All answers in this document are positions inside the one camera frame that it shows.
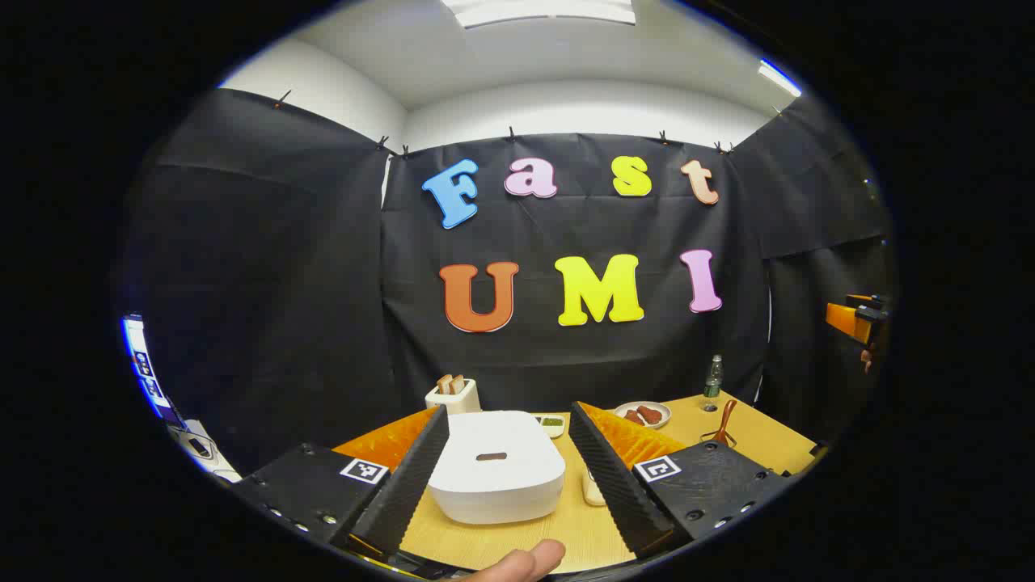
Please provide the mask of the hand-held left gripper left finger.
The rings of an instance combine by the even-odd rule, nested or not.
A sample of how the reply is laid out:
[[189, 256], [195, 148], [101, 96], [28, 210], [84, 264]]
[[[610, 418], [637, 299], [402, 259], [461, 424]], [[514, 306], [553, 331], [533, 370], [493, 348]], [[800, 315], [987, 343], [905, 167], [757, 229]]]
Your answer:
[[335, 449], [297, 445], [233, 491], [304, 537], [384, 560], [398, 551], [448, 438], [447, 410], [436, 406]]

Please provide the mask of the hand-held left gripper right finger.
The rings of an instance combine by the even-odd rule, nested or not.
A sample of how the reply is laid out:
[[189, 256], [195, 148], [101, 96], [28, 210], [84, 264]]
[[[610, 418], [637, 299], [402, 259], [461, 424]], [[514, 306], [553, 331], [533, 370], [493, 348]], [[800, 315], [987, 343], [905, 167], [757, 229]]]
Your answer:
[[684, 445], [582, 402], [572, 405], [569, 434], [638, 559], [715, 537], [792, 483], [791, 473], [766, 468], [724, 440]]

